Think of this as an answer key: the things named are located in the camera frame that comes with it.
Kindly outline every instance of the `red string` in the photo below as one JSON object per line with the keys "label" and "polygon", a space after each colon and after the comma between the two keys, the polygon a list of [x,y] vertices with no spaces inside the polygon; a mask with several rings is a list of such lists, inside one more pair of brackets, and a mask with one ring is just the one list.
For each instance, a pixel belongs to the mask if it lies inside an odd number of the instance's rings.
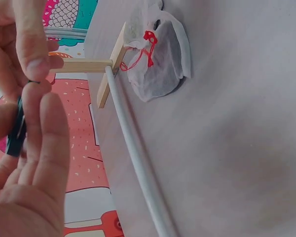
{"label": "red string", "polygon": [[149,40],[149,42],[151,43],[150,51],[148,52],[145,48],[143,48],[141,50],[141,52],[140,52],[140,55],[139,55],[138,59],[129,68],[127,67],[127,65],[124,62],[122,62],[120,64],[120,69],[123,72],[126,72],[126,71],[131,70],[132,68],[134,68],[139,63],[139,61],[141,60],[143,54],[148,56],[148,67],[151,68],[154,65],[153,60],[152,60],[152,54],[153,54],[153,51],[154,51],[154,48],[155,48],[156,44],[158,43],[158,39],[155,36],[155,34],[153,32],[151,32],[151,31],[146,31],[145,32],[144,39]]}

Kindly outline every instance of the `wooden stick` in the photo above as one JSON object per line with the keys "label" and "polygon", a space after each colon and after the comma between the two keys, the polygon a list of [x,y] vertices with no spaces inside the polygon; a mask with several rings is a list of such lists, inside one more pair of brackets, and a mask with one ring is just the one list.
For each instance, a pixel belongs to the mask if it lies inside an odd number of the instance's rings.
{"label": "wooden stick", "polygon": [[53,73],[105,73],[105,67],[112,65],[112,60],[64,58],[63,68],[50,71]]}
{"label": "wooden stick", "polygon": [[[118,72],[119,65],[121,64],[121,62],[124,58],[124,55],[126,53],[126,48],[124,48],[125,25],[126,25],[126,23],[123,25],[123,28],[122,28],[121,32],[119,33],[119,36],[117,38],[116,44],[114,46],[113,52],[110,57],[110,59],[113,62],[112,70],[114,73]],[[97,96],[97,103],[98,103],[98,107],[100,109],[104,108],[104,105],[107,101],[109,94],[110,94],[110,87],[108,84],[108,78],[107,78],[107,75],[104,74],[101,84],[100,84],[99,91],[98,91],[98,96]]]}

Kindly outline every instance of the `colorful poster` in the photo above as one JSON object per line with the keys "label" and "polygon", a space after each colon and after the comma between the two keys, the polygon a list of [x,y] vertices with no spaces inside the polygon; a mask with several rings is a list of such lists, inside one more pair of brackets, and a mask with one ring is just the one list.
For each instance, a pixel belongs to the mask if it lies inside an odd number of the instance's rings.
{"label": "colorful poster", "polygon": [[[48,0],[44,26],[88,29],[97,0]],[[63,58],[84,58],[83,40],[50,39],[60,44]],[[47,80],[58,93],[68,116],[71,166],[65,203],[66,237],[123,237],[106,177],[86,74],[53,74]],[[6,103],[0,93],[0,104]],[[0,157],[6,139],[0,141]]]}

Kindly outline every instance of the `small bag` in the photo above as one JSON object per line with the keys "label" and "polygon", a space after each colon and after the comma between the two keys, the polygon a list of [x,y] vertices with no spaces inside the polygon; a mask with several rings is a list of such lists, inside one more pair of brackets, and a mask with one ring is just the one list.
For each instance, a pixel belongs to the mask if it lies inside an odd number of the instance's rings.
{"label": "small bag", "polygon": [[156,31],[149,25],[140,27],[145,29],[143,40],[128,44],[138,46],[138,53],[128,67],[122,68],[128,71],[129,82],[144,102],[171,93],[183,77],[191,77],[189,42],[183,25],[157,4],[150,6],[147,13],[148,22],[160,20],[160,25]]}
{"label": "small bag", "polygon": [[147,41],[143,39],[146,30],[153,30],[157,20],[150,20],[148,13],[154,6],[157,9],[163,8],[162,0],[141,0],[135,6],[129,20],[126,22],[124,32],[124,46],[143,49]]}

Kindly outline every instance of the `white rod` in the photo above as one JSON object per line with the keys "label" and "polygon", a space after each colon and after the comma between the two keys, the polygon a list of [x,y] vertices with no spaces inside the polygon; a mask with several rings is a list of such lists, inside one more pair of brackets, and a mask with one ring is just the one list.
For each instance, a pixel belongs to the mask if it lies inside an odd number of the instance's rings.
{"label": "white rod", "polygon": [[171,215],[153,175],[152,167],[147,161],[147,157],[141,155],[143,153],[136,146],[136,141],[132,136],[131,125],[127,120],[126,111],[120,99],[112,68],[107,66],[105,71],[129,155],[158,235],[159,237],[178,237]]}

